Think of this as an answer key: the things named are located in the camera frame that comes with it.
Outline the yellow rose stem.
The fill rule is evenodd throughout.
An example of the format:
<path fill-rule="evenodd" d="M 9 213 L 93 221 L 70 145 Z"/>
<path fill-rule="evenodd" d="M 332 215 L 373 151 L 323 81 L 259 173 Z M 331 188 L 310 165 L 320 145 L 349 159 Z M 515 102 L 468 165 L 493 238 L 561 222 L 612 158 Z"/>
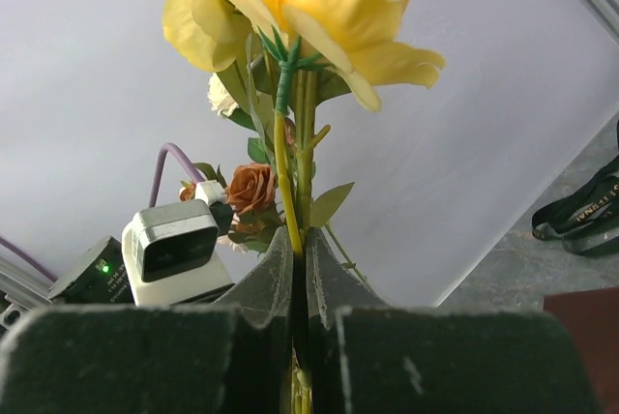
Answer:
<path fill-rule="evenodd" d="M 298 265 L 310 231 L 328 228 L 350 193 L 349 186 L 313 192 L 314 151 L 327 134 L 315 125 L 317 108 L 349 94 L 376 112 L 378 87 L 428 88 L 445 67 L 440 53 L 398 39 L 409 1 L 164 2 L 164 38 L 194 67 L 217 74 L 251 117 L 249 163 L 277 174 L 276 202 Z"/>

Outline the black ribbon gold lettering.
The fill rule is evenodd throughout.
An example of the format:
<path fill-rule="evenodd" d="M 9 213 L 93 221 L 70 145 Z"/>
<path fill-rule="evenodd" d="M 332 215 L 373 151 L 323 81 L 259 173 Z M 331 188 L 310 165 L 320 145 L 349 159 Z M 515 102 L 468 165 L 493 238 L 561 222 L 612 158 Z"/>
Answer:
<path fill-rule="evenodd" d="M 597 259 L 618 252 L 618 160 L 613 159 L 577 191 L 531 218 L 539 241 L 558 240 L 573 255 Z"/>

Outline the dark red wrapping paper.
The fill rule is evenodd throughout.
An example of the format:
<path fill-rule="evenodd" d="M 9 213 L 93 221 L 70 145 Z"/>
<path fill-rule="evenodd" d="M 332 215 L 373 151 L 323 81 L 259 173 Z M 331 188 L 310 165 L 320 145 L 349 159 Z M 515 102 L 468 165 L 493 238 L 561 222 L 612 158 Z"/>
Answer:
<path fill-rule="evenodd" d="M 571 334 L 606 413 L 618 412 L 618 287 L 547 295 L 543 309 Z"/>

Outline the brown rose stem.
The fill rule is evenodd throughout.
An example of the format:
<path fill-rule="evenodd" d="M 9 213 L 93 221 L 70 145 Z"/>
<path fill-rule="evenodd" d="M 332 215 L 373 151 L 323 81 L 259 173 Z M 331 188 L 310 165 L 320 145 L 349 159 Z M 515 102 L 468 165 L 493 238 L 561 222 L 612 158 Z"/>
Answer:
<path fill-rule="evenodd" d="M 265 253 L 285 217 L 276 202 L 277 174 L 265 163 L 238 166 L 230 182 L 207 163 L 195 167 L 207 182 L 219 184 L 223 202 L 212 204 L 220 233 L 218 242 L 234 251 Z"/>

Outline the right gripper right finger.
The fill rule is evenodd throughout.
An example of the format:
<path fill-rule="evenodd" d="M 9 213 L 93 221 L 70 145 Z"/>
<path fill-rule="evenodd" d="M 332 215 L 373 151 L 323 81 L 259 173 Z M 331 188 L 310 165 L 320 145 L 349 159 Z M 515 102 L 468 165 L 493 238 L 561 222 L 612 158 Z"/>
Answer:
<path fill-rule="evenodd" d="M 535 310 L 387 305 L 307 238 L 317 413 L 599 413 L 567 330 Z"/>

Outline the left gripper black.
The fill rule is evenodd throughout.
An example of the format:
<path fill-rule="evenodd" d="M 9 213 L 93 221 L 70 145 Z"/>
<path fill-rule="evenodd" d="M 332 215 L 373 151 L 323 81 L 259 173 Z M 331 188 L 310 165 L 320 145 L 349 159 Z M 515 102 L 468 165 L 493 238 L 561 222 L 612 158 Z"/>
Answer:
<path fill-rule="evenodd" d="M 126 304 L 121 243 L 112 236 L 102 238 L 49 288 L 47 299 L 66 304 Z"/>

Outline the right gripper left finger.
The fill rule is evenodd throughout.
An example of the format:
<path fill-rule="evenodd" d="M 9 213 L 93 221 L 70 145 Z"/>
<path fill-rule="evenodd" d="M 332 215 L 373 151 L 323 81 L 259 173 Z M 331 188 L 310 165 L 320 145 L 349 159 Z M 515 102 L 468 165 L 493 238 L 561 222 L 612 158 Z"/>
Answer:
<path fill-rule="evenodd" d="M 287 413 L 293 252 L 262 261 L 212 304 L 55 305 L 1 342 L 5 413 Z"/>

